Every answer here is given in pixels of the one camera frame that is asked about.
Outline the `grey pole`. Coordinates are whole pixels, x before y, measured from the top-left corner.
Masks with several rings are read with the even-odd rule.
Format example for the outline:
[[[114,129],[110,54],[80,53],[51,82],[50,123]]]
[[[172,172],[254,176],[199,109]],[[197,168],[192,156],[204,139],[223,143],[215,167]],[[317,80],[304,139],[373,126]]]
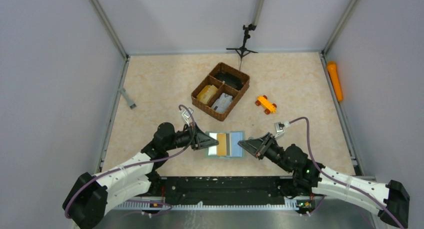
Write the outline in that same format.
[[[265,0],[256,0],[255,10],[252,17],[251,25],[256,27],[259,23],[259,18],[263,9]]]

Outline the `green leather card holder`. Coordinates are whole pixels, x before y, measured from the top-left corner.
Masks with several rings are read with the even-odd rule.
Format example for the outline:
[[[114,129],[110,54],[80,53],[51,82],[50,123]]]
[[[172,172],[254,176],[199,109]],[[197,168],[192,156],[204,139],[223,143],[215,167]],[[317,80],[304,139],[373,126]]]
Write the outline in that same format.
[[[206,133],[208,136],[218,141],[218,145],[210,146],[207,149],[207,157],[213,158],[242,158],[244,150],[238,144],[245,139],[243,131],[212,132]]]

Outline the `grey small tool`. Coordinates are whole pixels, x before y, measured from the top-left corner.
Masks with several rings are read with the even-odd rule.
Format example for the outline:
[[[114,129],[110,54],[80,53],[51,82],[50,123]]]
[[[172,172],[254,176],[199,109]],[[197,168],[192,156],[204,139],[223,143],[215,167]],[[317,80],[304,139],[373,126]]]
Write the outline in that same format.
[[[124,87],[121,87],[119,90],[120,94],[123,96],[123,98],[126,100],[127,105],[132,110],[137,107],[136,103],[129,97],[127,94],[127,91]]]

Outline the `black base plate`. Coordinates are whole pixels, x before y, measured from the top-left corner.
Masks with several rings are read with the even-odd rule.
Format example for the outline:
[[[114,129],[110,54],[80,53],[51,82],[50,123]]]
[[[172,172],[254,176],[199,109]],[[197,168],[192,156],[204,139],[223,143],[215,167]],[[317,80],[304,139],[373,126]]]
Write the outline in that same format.
[[[320,205],[310,189],[295,187],[290,176],[168,176],[155,180],[142,199],[157,198],[173,206],[226,206],[254,208],[284,206],[293,202],[296,210]]]

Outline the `black item in basket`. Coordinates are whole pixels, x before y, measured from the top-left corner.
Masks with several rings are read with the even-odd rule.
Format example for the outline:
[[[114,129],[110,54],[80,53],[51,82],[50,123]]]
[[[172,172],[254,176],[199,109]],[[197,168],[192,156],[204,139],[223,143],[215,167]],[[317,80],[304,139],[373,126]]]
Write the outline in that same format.
[[[240,91],[244,86],[242,80],[239,77],[229,72],[218,72],[213,77],[238,91]]]

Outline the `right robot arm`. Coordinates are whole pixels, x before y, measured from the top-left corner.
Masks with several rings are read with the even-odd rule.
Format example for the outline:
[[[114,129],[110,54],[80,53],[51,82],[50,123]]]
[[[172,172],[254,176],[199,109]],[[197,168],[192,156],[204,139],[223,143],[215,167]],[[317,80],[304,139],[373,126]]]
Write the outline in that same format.
[[[298,195],[324,195],[356,205],[377,215],[381,221],[400,229],[409,227],[410,195],[397,180],[388,183],[361,179],[343,174],[315,162],[297,145],[278,145],[271,133],[259,138],[241,140],[238,145],[262,160],[269,159],[292,174]]]

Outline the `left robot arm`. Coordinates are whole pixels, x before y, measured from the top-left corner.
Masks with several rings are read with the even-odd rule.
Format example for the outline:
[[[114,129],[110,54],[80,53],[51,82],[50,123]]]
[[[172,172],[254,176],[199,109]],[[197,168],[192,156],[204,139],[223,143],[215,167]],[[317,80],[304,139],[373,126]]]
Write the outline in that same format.
[[[127,161],[105,172],[81,174],[62,204],[64,215],[79,228],[92,229],[113,208],[149,191],[160,179],[156,169],[171,158],[170,150],[196,151],[218,144],[196,124],[176,131],[172,123],[161,123],[152,140]]]

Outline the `brown woven divided basket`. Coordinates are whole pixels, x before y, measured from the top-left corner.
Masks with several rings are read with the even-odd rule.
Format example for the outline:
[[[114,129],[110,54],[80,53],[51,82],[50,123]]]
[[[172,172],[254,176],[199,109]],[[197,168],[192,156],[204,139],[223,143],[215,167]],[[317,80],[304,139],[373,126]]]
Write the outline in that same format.
[[[235,78],[238,82],[238,86],[231,86],[228,80],[220,80],[218,78],[218,75],[222,76],[224,74],[233,76],[233,78]],[[190,96],[192,104],[212,118],[223,122],[248,90],[250,86],[250,79],[251,77],[248,74],[241,72],[224,62],[219,62],[191,93]],[[217,91],[207,100],[207,102],[201,102],[197,96],[206,86],[214,86],[217,88]],[[213,104],[223,94],[231,96],[232,101],[223,112],[219,112],[215,109]]]

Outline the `small orange red object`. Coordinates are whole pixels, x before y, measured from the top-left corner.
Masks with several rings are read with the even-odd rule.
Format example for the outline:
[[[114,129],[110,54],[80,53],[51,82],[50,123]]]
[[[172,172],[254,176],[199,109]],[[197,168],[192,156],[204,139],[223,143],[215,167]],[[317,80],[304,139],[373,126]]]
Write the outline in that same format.
[[[277,112],[277,105],[275,103],[271,103],[266,95],[258,96],[256,98],[255,105],[263,107],[263,111],[266,115]]]

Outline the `yellow item in basket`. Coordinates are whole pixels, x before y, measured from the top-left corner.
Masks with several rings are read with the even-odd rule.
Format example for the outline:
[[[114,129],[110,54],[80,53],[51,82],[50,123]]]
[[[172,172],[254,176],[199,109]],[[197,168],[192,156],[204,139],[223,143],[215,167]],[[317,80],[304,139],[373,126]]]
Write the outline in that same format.
[[[196,96],[196,99],[203,104],[207,104],[217,91],[218,88],[215,85],[206,85]]]

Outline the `black mini tripod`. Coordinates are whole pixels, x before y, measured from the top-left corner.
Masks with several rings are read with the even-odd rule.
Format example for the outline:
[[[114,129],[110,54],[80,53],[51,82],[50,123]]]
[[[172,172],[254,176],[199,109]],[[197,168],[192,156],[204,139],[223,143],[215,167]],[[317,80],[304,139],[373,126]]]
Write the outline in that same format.
[[[247,48],[247,41],[251,38],[250,31],[254,31],[256,29],[256,25],[253,25],[252,23],[249,25],[243,25],[242,29],[244,31],[243,41],[242,45],[240,47],[227,47],[226,50],[228,51],[235,51],[239,56],[239,66],[238,70],[241,71],[242,64],[243,64],[243,58],[249,54],[257,54],[257,51],[250,50]]]

